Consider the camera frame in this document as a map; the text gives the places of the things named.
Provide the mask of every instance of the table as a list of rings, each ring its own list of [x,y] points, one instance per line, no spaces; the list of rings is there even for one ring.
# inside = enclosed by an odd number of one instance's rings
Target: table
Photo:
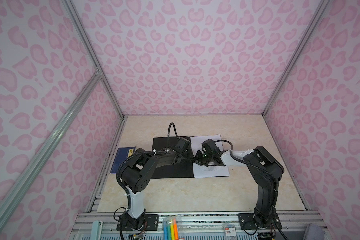
[[[174,122],[179,136],[220,134],[232,142],[234,150],[264,146],[285,172],[279,185],[277,210],[305,210],[304,204],[285,167],[280,153],[261,115],[130,116],[118,147],[151,150],[154,137],[167,136]],[[225,149],[229,144],[223,143]],[[229,177],[152,179],[144,190],[147,212],[253,211],[258,185],[246,166],[229,166]],[[97,212],[114,212],[127,207],[127,197],[109,174]]]

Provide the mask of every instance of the metal post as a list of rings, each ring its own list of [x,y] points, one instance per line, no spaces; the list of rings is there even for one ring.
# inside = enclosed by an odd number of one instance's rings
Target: metal post
[[[92,90],[97,86],[101,76],[95,73],[89,80],[87,85],[73,101],[72,105],[68,108],[67,112],[61,118],[54,130],[49,135],[48,139],[44,142],[43,146],[33,157],[24,172],[16,180],[13,187],[0,203],[0,233],[13,212],[16,210],[19,203],[22,201],[24,195],[27,193],[33,181],[39,175],[40,171],[48,161],[53,151],[58,146],[60,140],[67,132],[71,123],[81,111],[84,103],[91,95]]]
[[[89,37],[84,29],[84,26],[81,23],[81,20],[80,20],[79,14],[77,13],[75,5],[72,3],[71,0],[61,0],[61,1],[62,1],[62,4],[64,5],[64,7],[66,8],[67,13],[73,23],[73,26],[76,28],[76,31],[79,34],[79,37],[80,37],[81,41],[83,42],[84,47],[87,50],[88,55],[94,65],[94,67],[99,71],[99,74],[102,76],[101,81],[103,82],[103,84],[105,86],[107,94],[108,94],[109,98],[111,99],[111,102],[112,102],[114,108],[116,109],[117,114],[119,115],[119,118],[123,119],[124,115],[121,111],[119,104],[117,103],[116,96],[110,87],[109,81],[107,80],[106,76],[104,75],[104,71],[100,65],[99,60],[97,59],[96,53],[91,45],[91,42],[89,41]]]
[[[295,66],[296,62],[299,59],[299,56],[301,56],[305,46],[307,45],[313,33],[315,32],[316,28],[319,26],[321,19],[323,18],[326,10],[329,8],[331,1],[332,0],[322,0],[319,3],[319,6],[317,7],[316,12],[314,13],[311,21],[309,22],[308,27],[306,28],[295,52],[293,53],[291,60],[289,61],[287,67],[285,68],[283,74],[281,75],[278,84],[276,85],[273,93],[271,94],[271,97],[269,98],[267,105],[264,108],[263,116],[266,116],[266,114],[268,114],[269,110],[272,108],[272,105],[275,102],[277,95],[279,94],[281,88],[288,79],[289,73]]]

